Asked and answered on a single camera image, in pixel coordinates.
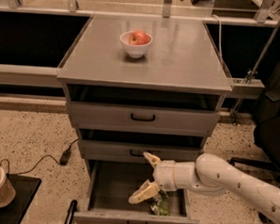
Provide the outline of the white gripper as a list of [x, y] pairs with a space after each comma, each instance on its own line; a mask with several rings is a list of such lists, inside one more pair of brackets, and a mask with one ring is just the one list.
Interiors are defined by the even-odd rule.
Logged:
[[154, 182], [151, 183], [149, 180], [144, 181], [140, 188], [137, 191], [134, 191], [129, 197], [129, 204], [137, 204], [142, 202], [143, 200], [148, 200], [159, 194], [159, 191], [161, 189], [164, 192], [172, 192], [178, 189], [174, 182], [174, 161], [161, 161], [158, 156], [153, 155], [149, 152], [144, 152], [144, 157], [154, 168], [154, 172], [152, 175]]

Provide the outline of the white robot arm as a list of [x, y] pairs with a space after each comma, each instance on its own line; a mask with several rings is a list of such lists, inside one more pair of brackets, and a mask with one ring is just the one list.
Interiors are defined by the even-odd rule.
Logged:
[[151, 199], [161, 190], [192, 190], [210, 196], [220, 196], [229, 190], [274, 224], [280, 224], [280, 188], [239, 171], [219, 156], [204, 153], [194, 162], [161, 160], [149, 152], [144, 152], [144, 156], [153, 167], [154, 182], [144, 181], [129, 197], [130, 204]]

